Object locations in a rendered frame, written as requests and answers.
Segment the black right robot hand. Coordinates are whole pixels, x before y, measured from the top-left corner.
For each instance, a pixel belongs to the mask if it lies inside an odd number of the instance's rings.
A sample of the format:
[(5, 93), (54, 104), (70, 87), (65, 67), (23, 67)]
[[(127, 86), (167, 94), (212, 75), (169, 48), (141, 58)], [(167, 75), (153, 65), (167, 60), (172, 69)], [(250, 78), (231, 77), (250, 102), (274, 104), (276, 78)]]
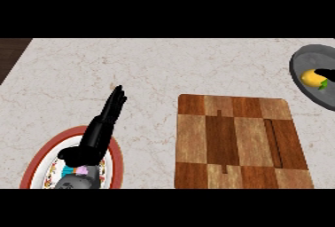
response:
[(316, 69), (315, 73), (324, 77), (327, 77), (333, 82), (335, 82), (335, 69)]

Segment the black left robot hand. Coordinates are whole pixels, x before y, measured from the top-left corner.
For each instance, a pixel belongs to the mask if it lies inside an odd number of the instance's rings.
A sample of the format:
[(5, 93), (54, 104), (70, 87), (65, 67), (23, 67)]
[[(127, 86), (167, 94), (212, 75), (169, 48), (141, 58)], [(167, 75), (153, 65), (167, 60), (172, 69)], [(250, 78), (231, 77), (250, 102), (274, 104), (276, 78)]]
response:
[(96, 166), (107, 154), (114, 125), (120, 118), (122, 109), (127, 97), (122, 86), (117, 86), (110, 94), (101, 114), (93, 118), (79, 146), (64, 148), (58, 158), (71, 168), (85, 165)]

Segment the yellow lemon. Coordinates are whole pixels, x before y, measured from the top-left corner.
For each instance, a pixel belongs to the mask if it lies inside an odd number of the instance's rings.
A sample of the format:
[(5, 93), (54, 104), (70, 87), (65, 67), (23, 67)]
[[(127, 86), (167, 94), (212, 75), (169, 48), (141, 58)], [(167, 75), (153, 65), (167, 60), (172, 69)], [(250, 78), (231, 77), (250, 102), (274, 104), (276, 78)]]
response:
[(328, 87), (328, 78), (316, 73), (315, 69), (309, 69), (302, 74), (302, 82), (307, 87), (324, 90)]

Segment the grey pan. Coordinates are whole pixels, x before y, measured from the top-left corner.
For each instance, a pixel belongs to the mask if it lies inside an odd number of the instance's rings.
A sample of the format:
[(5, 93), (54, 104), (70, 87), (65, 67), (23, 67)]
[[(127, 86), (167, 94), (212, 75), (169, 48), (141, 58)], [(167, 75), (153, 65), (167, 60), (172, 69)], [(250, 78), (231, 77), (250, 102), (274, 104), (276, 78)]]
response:
[(302, 74), (309, 69), (335, 69), (335, 47), (322, 44), (303, 46), (290, 60), (290, 73), (302, 92), (324, 108), (335, 112), (335, 82), (328, 82), (328, 87), (321, 90), (309, 87), (302, 82)]

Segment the brown wooden cutting board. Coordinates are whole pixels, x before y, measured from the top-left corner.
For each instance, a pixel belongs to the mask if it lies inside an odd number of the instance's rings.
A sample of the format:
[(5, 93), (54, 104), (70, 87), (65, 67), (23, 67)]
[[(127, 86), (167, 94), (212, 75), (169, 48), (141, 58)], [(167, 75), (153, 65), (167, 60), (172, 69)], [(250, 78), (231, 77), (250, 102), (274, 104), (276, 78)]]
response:
[(175, 186), (313, 187), (284, 99), (179, 96)]

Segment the red rimmed white plate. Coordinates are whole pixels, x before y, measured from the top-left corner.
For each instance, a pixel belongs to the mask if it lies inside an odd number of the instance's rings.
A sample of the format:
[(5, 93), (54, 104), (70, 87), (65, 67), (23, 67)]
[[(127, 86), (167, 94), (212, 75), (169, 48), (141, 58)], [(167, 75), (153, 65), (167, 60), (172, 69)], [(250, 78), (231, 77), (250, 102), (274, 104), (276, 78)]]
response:
[[(21, 189), (54, 189), (61, 178), (76, 172), (58, 159), (58, 152), (79, 145), (88, 127), (77, 126), (60, 133), (39, 150), (21, 180)], [(120, 188), (123, 180), (123, 157), (116, 139), (110, 141), (107, 155), (99, 163), (99, 182), (104, 189)]]

